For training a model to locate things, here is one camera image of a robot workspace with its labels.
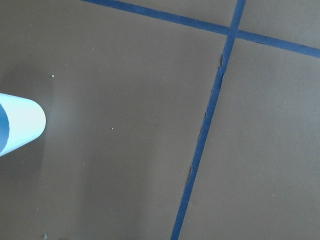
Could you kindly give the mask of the light blue cup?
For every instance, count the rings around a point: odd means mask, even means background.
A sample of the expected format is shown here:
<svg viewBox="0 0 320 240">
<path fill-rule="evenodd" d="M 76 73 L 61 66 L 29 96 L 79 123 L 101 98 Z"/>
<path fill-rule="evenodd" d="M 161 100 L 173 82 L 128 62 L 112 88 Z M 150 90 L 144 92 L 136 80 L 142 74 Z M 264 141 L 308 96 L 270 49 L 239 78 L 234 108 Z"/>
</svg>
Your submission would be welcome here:
<svg viewBox="0 0 320 240">
<path fill-rule="evenodd" d="M 46 115 L 35 101 L 0 94 L 0 155 L 4 156 L 38 138 L 46 126 Z"/>
</svg>

